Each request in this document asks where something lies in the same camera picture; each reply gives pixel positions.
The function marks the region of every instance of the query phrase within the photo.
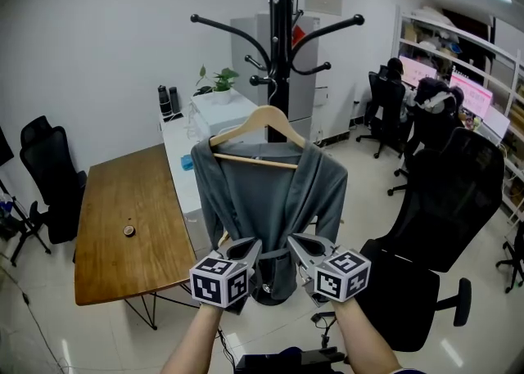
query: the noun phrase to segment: office desk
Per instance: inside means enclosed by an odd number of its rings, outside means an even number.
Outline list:
[[[133,237],[124,235],[127,225]],[[186,283],[194,263],[164,145],[90,169],[76,243],[77,305],[156,299]]]

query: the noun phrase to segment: potted plant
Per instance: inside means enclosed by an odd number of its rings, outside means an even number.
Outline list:
[[[235,84],[234,79],[238,77],[235,70],[229,68],[223,69],[220,74],[215,73],[214,80],[211,80],[206,75],[206,68],[204,65],[200,68],[200,79],[196,84],[199,84],[203,79],[208,79],[213,84],[213,92],[216,95],[216,101],[220,105],[227,105],[231,101],[231,88]]]

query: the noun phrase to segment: tiled floor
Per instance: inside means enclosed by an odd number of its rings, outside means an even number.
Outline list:
[[[329,147],[349,171],[349,186],[344,207],[344,224],[339,242],[359,249],[367,239],[388,232],[399,212],[403,194],[386,195],[386,189],[400,182],[393,170],[398,159],[385,150],[380,159],[372,156],[374,142],[348,142]],[[440,297],[455,295],[459,279],[472,281],[472,311],[465,327],[453,327],[452,310],[435,316],[431,334],[424,348],[415,354],[398,354],[407,367],[428,373],[446,372],[499,374],[515,359],[524,345],[524,288],[504,294],[508,270],[495,269],[504,258],[501,245],[508,231],[506,218],[499,211],[464,251],[458,262],[441,276]],[[61,362],[77,367],[69,373],[156,374],[186,331],[194,309],[157,301],[153,331],[123,302],[78,307],[74,298],[74,244],[52,247],[45,255],[35,239],[27,242],[18,268],[3,262],[31,300],[31,309],[43,334]],[[166,295],[187,300],[181,289]],[[140,299],[132,300],[142,309]],[[264,307],[249,300],[241,316],[226,313],[221,326],[236,358],[243,354],[279,352],[290,346],[316,349],[322,331],[309,320],[316,309],[302,289],[284,304]],[[55,373],[51,357],[30,317],[20,292],[7,279],[0,290],[0,364],[6,343],[18,371]],[[332,329],[330,345],[342,348],[340,331]],[[347,366],[337,367],[351,372]],[[231,372],[231,366],[216,341],[210,372]]]

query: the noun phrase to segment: tripod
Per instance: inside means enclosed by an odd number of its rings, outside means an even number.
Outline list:
[[[0,189],[8,194],[11,195],[9,191],[7,190],[6,186],[3,184],[2,180],[0,179]],[[38,230],[42,227],[42,221],[38,221],[37,223],[31,222],[30,219],[26,217],[26,215],[22,212],[22,210],[19,208],[18,204],[16,203],[16,197],[13,196],[13,208],[15,209],[16,213],[20,216],[22,220],[22,224],[20,227],[20,240],[18,241],[18,246],[15,249],[15,253],[13,253],[12,257],[9,259],[11,261],[11,264],[16,267],[16,258],[18,257],[18,254],[22,250],[22,247],[24,246],[25,241],[27,238],[31,235],[35,236],[38,241],[42,244],[43,248],[45,249],[46,253],[48,255],[51,254],[51,251],[49,248],[45,245],[43,240],[38,235]]]

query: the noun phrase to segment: computer monitor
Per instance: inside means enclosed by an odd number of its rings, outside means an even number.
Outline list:
[[[449,86],[459,86],[464,92],[463,107],[476,116],[484,119],[486,112],[491,104],[493,93],[483,88],[479,83],[475,83],[464,76],[453,72]]]
[[[424,79],[425,77],[431,77],[434,79],[436,77],[436,69],[433,67],[411,60],[411,58],[406,56],[400,56],[399,58],[404,66],[404,74],[402,75],[402,81],[404,83],[416,88],[421,79]]]

